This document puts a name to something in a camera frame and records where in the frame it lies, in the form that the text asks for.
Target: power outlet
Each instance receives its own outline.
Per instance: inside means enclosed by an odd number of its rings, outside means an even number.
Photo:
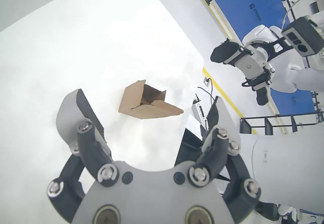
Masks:
[[[205,77],[205,79],[204,79],[204,84],[205,84],[207,87],[209,87],[210,79],[207,78],[207,77]]]

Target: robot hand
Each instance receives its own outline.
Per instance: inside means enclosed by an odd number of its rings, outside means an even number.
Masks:
[[[228,155],[228,127],[216,123],[197,161],[145,172],[112,160],[103,127],[78,89],[65,97],[57,115],[57,129],[72,155],[48,186],[47,196],[74,224],[240,223],[255,208],[261,189],[241,156]],[[224,166],[231,182],[221,196],[210,183]],[[86,195],[79,182],[84,167],[95,179]]]
[[[230,64],[239,68],[245,75],[242,86],[251,86],[257,92],[257,103],[266,105],[269,102],[268,90],[274,68],[267,62],[267,53],[251,45],[241,47],[238,43],[226,40],[216,47],[210,60],[216,63]]]

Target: cardboard flap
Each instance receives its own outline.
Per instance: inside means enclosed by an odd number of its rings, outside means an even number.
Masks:
[[[141,104],[145,80],[137,81],[125,88],[118,112],[126,114]]]
[[[164,111],[167,111],[169,115],[180,115],[183,114],[183,110],[179,109],[176,106],[173,106],[171,104],[168,104],[162,100],[155,100],[151,103],[154,107],[158,107]]]

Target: blue wall panel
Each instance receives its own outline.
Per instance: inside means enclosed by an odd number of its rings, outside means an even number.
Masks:
[[[215,0],[240,40],[254,27],[263,24],[267,27],[281,27],[286,14],[281,0]],[[282,93],[271,90],[280,114],[303,114],[314,111],[311,92],[298,90],[295,93]]]
[[[215,0],[240,40],[263,24],[281,27],[286,9],[281,0]]]

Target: black metal frame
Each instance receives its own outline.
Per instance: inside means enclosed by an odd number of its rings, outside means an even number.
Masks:
[[[312,114],[318,116],[316,123],[296,124],[294,116],[312,115]],[[270,123],[269,118],[279,118],[279,117],[290,117],[291,125],[272,125]],[[264,118],[264,125],[260,125],[260,126],[251,126],[246,121],[248,119],[262,119],[262,118]],[[274,127],[292,127],[293,132],[297,132],[297,127],[299,127],[299,126],[316,125],[316,124],[318,124],[320,122],[324,122],[323,111],[320,111],[320,110],[315,111],[313,113],[306,113],[306,114],[288,114],[288,115],[276,114],[276,115],[273,115],[273,116],[244,117],[244,118],[241,118],[241,120],[240,120],[240,133],[246,134],[246,132],[242,132],[242,131],[246,130],[247,125],[251,130],[250,134],[252,133],[252,128],[264,128],[265,129],[265,135],[273,135],[273,128]]]

